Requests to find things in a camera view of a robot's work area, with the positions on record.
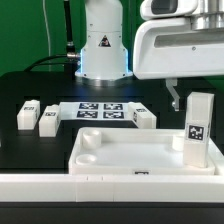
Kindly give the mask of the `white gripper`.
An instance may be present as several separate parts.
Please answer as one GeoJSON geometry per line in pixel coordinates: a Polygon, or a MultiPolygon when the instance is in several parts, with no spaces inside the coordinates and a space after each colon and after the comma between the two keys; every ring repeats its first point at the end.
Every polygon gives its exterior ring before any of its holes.
{"type": "Polygon", "coordinates": [[[133,72],[139,79],[162,79],[180,109],[176,78],[224,75],[224,30],[192,30],[189,18],[155,19],[137,30],[133,72]]]}

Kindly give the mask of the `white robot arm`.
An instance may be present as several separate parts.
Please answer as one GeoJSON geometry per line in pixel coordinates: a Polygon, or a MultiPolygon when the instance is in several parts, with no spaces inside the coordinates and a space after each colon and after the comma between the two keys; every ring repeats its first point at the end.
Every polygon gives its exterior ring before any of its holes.
{"type": "Polygon", "coordinates": [[[87,41],[76,77],[110,85],[132,75],[164,79],[176,110],[180,77],[224,75],[224,0],[143,0],[133,61],[122,44],[119,0],[84,0],[87,41]]]}

